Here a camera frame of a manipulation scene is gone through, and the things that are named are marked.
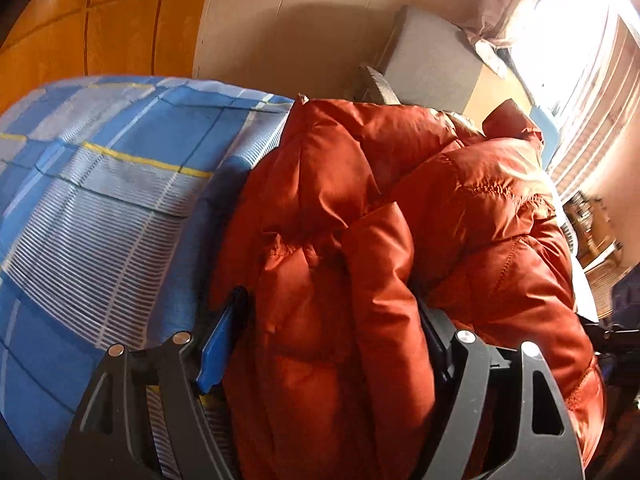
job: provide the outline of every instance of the blue checkered blanket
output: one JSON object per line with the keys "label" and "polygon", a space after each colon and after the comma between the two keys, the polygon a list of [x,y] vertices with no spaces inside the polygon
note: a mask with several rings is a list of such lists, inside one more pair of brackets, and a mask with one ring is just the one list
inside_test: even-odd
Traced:
{"label": "blue checkered blanket", "polygon": [[0,412],[47,477],[104,349],[193,325],[236,197],[290,105],[109,76],[48,85],[0,117]]}

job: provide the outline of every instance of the red jacket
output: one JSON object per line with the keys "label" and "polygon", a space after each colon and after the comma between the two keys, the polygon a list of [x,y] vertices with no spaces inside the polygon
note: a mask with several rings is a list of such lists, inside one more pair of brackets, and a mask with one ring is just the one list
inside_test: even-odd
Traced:
{"label": "red jacket", "polygon": [[295,103],[211,283],[213,307],[235,285],[255,295],[224,379],[246,480],[408,477],[434,402],[410,274],[485,342],[540,346],[588,462],[604,393],[542,134],[512,101],[483,129],[421,107]]}

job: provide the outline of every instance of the orange tile wall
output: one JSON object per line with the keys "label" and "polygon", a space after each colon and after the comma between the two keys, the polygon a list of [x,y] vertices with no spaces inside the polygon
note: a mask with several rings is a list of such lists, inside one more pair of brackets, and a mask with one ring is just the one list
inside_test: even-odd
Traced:
{"label": "orange tile wall", "polygon": [[204,0],[31,0],[0,47],[0,112],[82,75],[191,76]]}

